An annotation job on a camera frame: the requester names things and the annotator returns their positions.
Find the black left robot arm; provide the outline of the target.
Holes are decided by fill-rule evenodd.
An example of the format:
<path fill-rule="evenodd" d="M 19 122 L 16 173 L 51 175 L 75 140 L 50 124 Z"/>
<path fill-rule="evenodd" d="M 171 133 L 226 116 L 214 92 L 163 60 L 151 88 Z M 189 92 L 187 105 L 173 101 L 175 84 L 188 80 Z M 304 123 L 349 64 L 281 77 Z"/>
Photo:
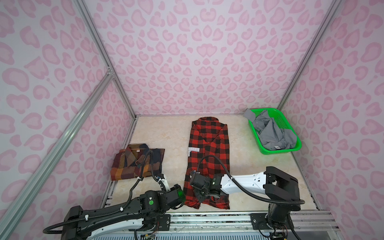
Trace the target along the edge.
<path fill-rule="evenodd" d="M 72 207 L 65 217 L 62 240 L 86 240 L 113 230 L 151 231 L 159 228 L 158 218 L 168 210 L 185 203 L 186 196 L 179 185 L 169 192 L 146 191 L 127 203 L 97 210 Z"/>

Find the red black plaid shirt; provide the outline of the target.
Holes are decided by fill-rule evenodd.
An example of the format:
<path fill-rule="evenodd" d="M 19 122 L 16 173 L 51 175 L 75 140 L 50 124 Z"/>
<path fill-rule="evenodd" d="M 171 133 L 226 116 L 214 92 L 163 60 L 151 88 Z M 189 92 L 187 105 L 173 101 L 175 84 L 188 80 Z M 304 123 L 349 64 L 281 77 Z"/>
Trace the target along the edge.
<path fill-rule="evenodd" d="M 202 117 L 192 122 L 188 145 L 188 166 L 185 174 L 185 205 L 199 209 L 201 203 L 190 185 L 191 171 L 213 178 L 215 174 L 225 174 L 230 169 L 230 141 L 228 125 L 215 117 Z"/>

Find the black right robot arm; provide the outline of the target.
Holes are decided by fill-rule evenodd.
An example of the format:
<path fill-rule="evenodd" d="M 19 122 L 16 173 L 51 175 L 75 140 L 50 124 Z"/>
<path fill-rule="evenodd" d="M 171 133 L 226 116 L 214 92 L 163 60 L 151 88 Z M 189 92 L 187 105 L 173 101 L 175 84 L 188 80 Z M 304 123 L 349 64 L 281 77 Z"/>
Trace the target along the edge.
<path fill-rule="evenodd" d="M 272 230 L 281 227 L 294 229 L 291 212 L 300 211 L 305 203 L 300 197 L 298 180 L 275 167 L 267 167 L 264 172 L 253 175 L 216 174 L 211 178 L 192 171 L 189 183 L 199 202 L 243 192 L 268 203 L 263 224 Z"/>

